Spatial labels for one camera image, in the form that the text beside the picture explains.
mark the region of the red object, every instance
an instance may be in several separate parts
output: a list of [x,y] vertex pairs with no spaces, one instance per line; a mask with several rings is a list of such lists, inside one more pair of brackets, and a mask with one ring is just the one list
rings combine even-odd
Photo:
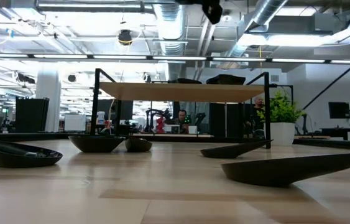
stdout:
[[163,134],[163,116],[157,119],[157,133]]

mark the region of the monitor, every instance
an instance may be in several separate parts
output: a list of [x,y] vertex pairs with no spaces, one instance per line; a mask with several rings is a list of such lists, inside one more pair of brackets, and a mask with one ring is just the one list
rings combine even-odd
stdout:
[[66,114],[64,116],[64,131],[86,131],[86,115]]
[[329,102],[329,118],[331,119],[350,119],[349,103]]
[[[108,111],[113,100],[98,100],[98,111],[104,111],[106,114],[104,116],[105,120],[108,120]],[[121,103],[121,119],[129,120],[132,119],[133,114],[133,101],[122,100]],[[111,113],[111,119],[115,119],[115,112]]]

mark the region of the potted plant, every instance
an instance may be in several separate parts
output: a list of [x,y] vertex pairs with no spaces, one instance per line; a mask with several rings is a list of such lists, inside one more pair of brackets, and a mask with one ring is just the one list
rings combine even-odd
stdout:
[[[265,121],[265,107],[257,114]],[[295,123],[304,112],[297,109],[296,102],[292,103],[288,93],[276,92],[270,99],[270,130],[273,146],[291,146],[295,135]]]

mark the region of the white pot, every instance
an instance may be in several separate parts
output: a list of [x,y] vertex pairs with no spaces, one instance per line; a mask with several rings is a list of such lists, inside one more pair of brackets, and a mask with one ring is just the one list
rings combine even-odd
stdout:
[[295,137],[294,123],[270,123],[272,146],[291,146]]

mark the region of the computer monitor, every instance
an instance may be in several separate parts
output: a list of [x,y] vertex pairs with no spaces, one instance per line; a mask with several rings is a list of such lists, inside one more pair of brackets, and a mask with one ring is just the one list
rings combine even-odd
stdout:
[[[113,100],[98,100],[98,111],[104,111],[106,114],[104,116],[105,120],[108,120],[108,111]],[[121,103],[121,119],[129,120],[132,119],[133,114],[133,101],[122,100]],[[115,112],[111,114],[111,119],[115,119]]]
[[349,103],[329,102],[329,118],[331,119],[350,119]]

